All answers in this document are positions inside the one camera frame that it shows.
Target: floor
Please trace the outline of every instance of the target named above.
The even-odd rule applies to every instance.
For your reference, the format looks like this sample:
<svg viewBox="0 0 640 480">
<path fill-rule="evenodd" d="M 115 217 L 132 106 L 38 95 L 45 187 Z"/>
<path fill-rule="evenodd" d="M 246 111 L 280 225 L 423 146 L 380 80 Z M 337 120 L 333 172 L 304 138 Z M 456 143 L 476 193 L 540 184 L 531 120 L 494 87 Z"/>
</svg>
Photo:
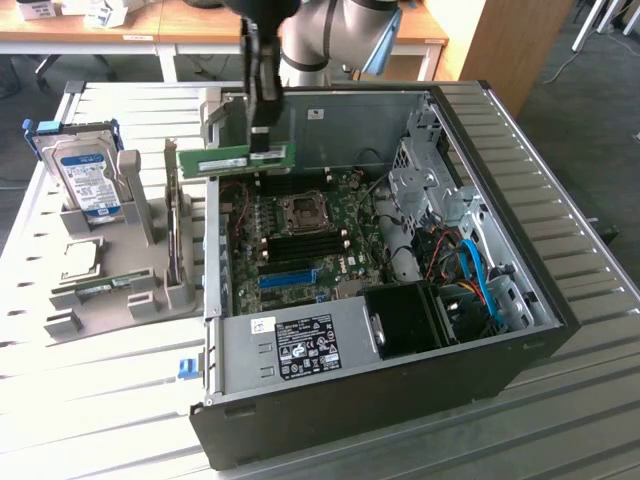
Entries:
<svg viewBox="0 0 640 480">
<path fill-rule="evenodd" d="M 593 35 L 583 53 L 550 85 L 551 77 L 570 56 L 570 45 L 579 25 L 567 22 L 523 108 L 518 122 L 554 169 L 565 187 L 576 196 L 587 216 L 601 216 L 617 225 L 620 235 L 611 250 L 631 278 L 640 283 L 640 131 L 637 85 L 640 58 L 606 36 Z M 637 52 L 640 44 L 623 39 Z M 110 56 L 120 81 L 160 81 L 157 58 Z M 240 78 L 238 57 L 200 58 L 207 71 L 222 80 Z M 0 251 L 20 206 L 23 184 L 35 159 L 22 138 L 25 118 L 53 118 L 67 80 L 105 81 L 102 66 L 91 56 L 63 56 L 47 73 L 50 88 L 40 92 L 33 70 L 36 62 L 15 57 L 21 91 L 0 100 Z M 177 57 L 180 80 L 206 80 L 192 64 Z"/>
</svg>

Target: power supply label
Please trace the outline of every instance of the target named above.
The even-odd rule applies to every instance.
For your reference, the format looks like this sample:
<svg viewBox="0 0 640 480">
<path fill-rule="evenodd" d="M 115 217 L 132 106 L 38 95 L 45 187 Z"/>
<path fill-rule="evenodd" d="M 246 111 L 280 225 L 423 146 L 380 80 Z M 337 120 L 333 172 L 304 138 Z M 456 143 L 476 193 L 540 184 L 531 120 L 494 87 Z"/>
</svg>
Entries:
<svg viewBox="0 0 640 480">
<path fill-rule="evenodd" d="M 113 215 L 120 209 L 116 189 L 104 175 L 107 162 L 101 153 L 65 157 L 61 163 L 76 201 L 87 215 Z"/>
<path fill-rule="evenodd" d="M 276 344 L 284 380 L 342 368 L 331 315 L 276 323 Z"/>
</svg>

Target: metal grid surface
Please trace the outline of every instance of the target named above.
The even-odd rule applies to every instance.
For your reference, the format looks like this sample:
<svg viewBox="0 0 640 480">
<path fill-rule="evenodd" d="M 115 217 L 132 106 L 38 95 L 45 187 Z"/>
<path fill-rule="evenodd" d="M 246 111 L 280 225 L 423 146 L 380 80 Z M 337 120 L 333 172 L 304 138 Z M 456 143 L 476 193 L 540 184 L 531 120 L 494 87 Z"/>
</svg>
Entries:
<svg viewBox="0 0 640 480">
<path fill-rule="evenodd" d="M 204 85 L 89 84 L 67 115 L 118 118 L 125 146 L 141 151 L 147 195 L 160 197 L 164 135 L 178 136 L 182 148 L 202 145 Z M 185 387 L 197 383 L 176 384 L 174 374 L 178 359 L 202 346 L 200 319 L 43 347 L 42 317 L 31 306 L 46 288 L 37 279 L 50 268 L 52 242 L 64 236 L 48 214 L 60 199 L 38 168 L 0 265 L 13 313 L 2 318 L 0 341 L 22 342 L 0 348 L 0 471 L 47 479 L 640 478 L 635 290 L 493 94 L 474 83 L 443 90 L 583 323 L 556 355 L 495 399 L 213 472 L 176 413 L 191 401 Z M 203 184 L 185 191 L 204 197 Z"/>
</svg>

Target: hard drive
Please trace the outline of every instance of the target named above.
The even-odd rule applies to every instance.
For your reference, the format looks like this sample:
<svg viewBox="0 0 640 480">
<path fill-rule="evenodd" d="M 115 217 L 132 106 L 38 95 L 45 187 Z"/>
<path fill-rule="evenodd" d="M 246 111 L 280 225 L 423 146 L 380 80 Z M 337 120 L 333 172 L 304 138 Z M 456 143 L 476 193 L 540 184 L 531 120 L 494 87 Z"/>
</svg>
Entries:
<svg viewBox="0 0 640 480">
<path fill-rule="evenodd" d="M 120 205 L 132 195 L 117 169 L 122 146 L 115 121 L 82 126 L 41 122 L 25 136 L 62 190 L 65 209 L 82 210 L 93 225 L 122 217 Z"/>
</svg>

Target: motherboard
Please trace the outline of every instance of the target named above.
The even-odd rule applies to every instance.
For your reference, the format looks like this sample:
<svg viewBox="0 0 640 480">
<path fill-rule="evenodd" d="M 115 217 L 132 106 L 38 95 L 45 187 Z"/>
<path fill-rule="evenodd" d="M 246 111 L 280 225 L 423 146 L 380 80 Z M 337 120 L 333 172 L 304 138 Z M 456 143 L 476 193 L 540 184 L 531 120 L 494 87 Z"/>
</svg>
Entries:
<svg viewBox="0 0 640 480">
<path fill-rule="evenodd" d="M 220 201 L 233 252 L 233 315 L 348 298 L 381 284 L 384 241 L 361 202 L 370 184 L 359 169 L 228 178 Z"/>
</svg>

